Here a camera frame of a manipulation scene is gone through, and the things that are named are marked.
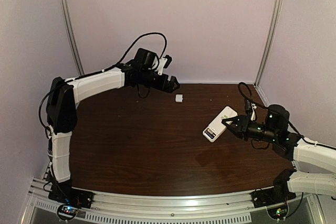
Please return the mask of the right aluminium frame post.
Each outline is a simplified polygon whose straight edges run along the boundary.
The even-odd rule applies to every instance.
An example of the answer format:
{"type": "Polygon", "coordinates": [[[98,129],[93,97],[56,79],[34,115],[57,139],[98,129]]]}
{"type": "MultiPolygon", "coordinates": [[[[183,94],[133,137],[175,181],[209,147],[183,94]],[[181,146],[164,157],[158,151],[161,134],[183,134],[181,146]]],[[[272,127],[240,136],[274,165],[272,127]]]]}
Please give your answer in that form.
{"type": "Polygon", "coordinates": [[[262,53],[262,58],[261,62],[259,65],[259,69],[257,72],[256,80],[254,83],[254,86],[257,88],[260,86],[263,74],[266,69],[266,64],[271,52],[271,48],[274,42],[275,34],[276,34],[276,29],[278,25],[278,20],[281,14],[282,6],[283,6],[284,0],[274,0],[274,5],[272,8],[272,14],[271,14],[271,19],[270,19],[270,24],[269,24],[269,29],[268,29],[268,34],[266,38],[266,43],[264,46],[264,50],[262,53]]]}

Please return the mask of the front aluminium rail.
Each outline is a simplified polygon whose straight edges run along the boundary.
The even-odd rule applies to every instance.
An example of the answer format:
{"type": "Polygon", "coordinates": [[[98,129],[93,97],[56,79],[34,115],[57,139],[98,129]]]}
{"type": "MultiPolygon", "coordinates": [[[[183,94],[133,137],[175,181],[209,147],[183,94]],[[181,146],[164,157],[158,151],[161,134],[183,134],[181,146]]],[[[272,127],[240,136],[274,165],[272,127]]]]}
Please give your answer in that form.
{"type": "Polygon", "coordinates": [[[33,178],[18,223],[327,223],[316,195],[305,194],[297,211],[285,220],[272,219],[271,207],[256,208],[251,193],[207,196],[134,196],[93,191],[91,207],[81,208],[66,222],[58,218],[61,205],[48,198],[46,181],[33,178]]]}

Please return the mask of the aluminium frame post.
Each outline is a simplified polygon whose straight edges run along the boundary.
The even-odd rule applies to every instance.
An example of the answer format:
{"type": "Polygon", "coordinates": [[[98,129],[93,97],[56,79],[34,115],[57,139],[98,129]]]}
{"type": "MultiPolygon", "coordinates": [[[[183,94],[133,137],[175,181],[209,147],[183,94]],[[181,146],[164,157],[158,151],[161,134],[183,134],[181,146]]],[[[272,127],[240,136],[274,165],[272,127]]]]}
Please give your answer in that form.
{"type": "Polygon", "coordinates": [[[68,1],[60,0],[60,4],[61,4],[62,15],[64,18],[64,23],[65,23],[66,34],[68,37],[69,46],[70,46],[72,57],[75,63],[75,67],[76,67],[78,75],[83,76],[85,74],[85,71],[83,69],[83,65],[82,65],[82,62],[79,56],[79,51],[78,51],[78,47],[77,47],[77,43],[75,39],[75,33],[74,33],[74,29],[73,29],[72,22],[71,22],[68,1]]]}
{"type": "Polygon", "coordinates": [[[274,5],[272,8],[272,14],[271,14],[271,19],[270,19],[270,24],[269,24],[269,29],[268,29],[268,34],[266,38],[266,43],[264,46],[264,50],[262,53],[262,58],[261,62],[259,65],[259,69],[257,72],[256,80],[254,83],[254,86],[257,88],[260,86],[263,74],[266,69],[266,64],[271,52],[271,48],[274,42],[275,34],[276,34],[276,29],[278,25],[278,20],[281,14],[282,6],[283,6],[284,0],[274,0],[274,5]]]}

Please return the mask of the gold black AAA battery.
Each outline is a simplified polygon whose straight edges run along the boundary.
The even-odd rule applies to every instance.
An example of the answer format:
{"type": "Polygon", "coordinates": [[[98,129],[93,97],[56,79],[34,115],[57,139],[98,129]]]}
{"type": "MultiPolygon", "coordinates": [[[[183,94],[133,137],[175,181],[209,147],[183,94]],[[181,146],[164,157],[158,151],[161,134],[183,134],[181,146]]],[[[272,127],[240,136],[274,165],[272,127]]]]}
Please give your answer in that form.
{"type": "Polygon", "coordinates": [[[214,133],[210,128],[207,128],[206,130],[205,130],[205,132],[207,133],[207,132],[212,132],[212,133],[214,133]]]}

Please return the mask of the purple AAA battery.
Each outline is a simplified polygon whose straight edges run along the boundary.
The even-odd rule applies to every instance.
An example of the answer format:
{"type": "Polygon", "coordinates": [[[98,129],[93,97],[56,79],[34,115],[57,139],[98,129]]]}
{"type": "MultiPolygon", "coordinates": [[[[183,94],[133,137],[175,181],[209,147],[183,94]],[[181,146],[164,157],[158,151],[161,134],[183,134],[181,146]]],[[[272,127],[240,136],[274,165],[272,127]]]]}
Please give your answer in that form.
{"type": "Polygon", "coordinates": [[[214,139],[216,137],[216,134],[212,132],[207,132],[206,134],[210,137],[210,139],[214,139]]]}

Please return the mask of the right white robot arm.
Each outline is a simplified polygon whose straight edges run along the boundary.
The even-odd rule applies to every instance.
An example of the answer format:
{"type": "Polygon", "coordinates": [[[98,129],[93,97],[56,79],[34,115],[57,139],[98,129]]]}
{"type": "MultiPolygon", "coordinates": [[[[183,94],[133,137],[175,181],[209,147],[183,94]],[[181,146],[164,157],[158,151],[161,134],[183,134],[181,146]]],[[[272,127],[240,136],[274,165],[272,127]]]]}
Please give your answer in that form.
{"type": "Polygon", "coordinates": [[[335,197],[335,147],[323,145],[288,131],[290,113],[273,104],[267,108],[263,124],[251,120],[251,115],[223,118],[222,124],[236,137],[267,142],[280,157],[291,162],[303,162],[327,170],[323,173],[283,170],[273,182],[274,196],[284,199],[290,193],[312,193],[335,197]]]}

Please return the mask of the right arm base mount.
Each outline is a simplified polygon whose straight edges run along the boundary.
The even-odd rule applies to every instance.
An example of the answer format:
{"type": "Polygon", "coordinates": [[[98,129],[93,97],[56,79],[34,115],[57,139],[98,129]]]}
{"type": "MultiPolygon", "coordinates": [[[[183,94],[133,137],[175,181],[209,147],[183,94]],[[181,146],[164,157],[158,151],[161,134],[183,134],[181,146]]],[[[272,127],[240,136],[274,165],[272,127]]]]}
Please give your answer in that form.
{"type": "Polygon", "coordinates": [[[289,213],[288,201],[296,198],[296,193],[289,191],[287,182],[295,169],[283,170],[273,181],[273,186],[267,189],[257,188],[250,193],[255,208],[269,207],[281,204],[279,207],[268,209],[268,215],[273,220],[285,220],[293,213],[289,213]]]}

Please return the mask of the left aluminium frame post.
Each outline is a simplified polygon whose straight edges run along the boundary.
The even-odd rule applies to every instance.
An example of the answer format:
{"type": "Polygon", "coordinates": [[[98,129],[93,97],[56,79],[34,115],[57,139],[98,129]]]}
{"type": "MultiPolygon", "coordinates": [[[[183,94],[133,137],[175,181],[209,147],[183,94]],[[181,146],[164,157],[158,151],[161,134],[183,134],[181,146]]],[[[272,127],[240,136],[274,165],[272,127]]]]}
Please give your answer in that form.
{"type": "Polygon", "coordinates": [[[74,29],[73,29],[72,22],[71,22],[68,1],[60,0],[60,4],[61,4],[62,15],[64,18],[64,23],[65,23],[66,34],[68,37],[69,46],[70,46],[72,57],[75,63],[75,67],[76,67],[78,75],[83,76],[85,74],[85,71],[83,69],[83,65],[82,65],[82,62],[79,56],[79,51],[78,51],[78,47],[77,47],[77,43],[75,39],[75,33],[74,33],[74,29]]]}

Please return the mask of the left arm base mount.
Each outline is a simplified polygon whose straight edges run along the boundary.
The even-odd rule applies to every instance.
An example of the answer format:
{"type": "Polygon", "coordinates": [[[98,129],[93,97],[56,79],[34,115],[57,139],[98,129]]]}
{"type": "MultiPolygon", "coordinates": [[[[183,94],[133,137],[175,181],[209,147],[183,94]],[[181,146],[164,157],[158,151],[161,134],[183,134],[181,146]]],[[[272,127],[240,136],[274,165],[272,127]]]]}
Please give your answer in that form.
{"type": "Polygon", "coordinates": [[[62,183],[58,182],[53,167],[51,167],[49,174],[51,188],[48,199],[60,203],[56,210],[56,215],[60,221],[68,223],[77,216],[80,209],[91,208],[93,192],[73,188],[71,179],[62,183]]]}

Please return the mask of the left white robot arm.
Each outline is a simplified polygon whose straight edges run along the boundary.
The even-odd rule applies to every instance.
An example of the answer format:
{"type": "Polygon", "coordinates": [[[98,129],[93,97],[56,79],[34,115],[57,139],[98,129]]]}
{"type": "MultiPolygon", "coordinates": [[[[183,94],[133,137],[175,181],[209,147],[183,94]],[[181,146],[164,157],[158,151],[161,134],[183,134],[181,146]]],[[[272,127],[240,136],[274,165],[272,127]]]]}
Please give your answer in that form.
{"type": "Polygon", "coordinates": [[[158,58],[157,54],[140,48],[134,59],[119,63],[108,70],[101,70],[85,77],[55,78],[50,87],[46,104],[47,132],[51,134],[49,157],[53,177],[59,183],[70,180],[70,139],[78,118],[76,106],[83,100],[112,89],[144,85],[166,93],[180,87],[175,76],[164,74],[172,62],[169,55],[158,58]]]}

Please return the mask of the white battery cover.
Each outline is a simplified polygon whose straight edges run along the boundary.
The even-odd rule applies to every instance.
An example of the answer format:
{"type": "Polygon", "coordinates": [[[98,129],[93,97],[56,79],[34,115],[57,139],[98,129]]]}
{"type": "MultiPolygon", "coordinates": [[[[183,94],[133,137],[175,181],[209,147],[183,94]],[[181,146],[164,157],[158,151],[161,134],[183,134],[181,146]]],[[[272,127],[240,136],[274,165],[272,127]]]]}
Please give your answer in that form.
{"type": "Polygon", "coordinates": [[[175,102],[176,103],[182,103],[183,102],[183,95],[182,94],[176,94],[175,95],[175,102]]]}

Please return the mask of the white remote control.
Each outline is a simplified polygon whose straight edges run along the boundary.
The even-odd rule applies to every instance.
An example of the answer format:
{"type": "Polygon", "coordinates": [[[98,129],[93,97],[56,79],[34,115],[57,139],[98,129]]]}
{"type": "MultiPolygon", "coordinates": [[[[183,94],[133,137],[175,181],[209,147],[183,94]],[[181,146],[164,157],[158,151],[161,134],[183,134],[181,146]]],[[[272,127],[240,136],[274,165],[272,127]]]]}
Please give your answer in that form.
{"type": "Polygon", "coordinates": [[[219,114],[210,122],[210,124],[202,131],[203,136],[208,141],[210,141],[211,143],[213,143],[226,130],[226,126],[224,126],[221,123],[222,119],[231,118],[231,117],[234,117],[234,116],[237,116],[237,115],[238,115],[237,112],[235,110],[233,110],[231,107],[229,107],[229,106],[224,107],[219,112],[219,114]],[[216,134],[216,137],[214,139],[210,139],[210,137],[206,134],[205,130],[207,128],[210,128],[216,134]]]}

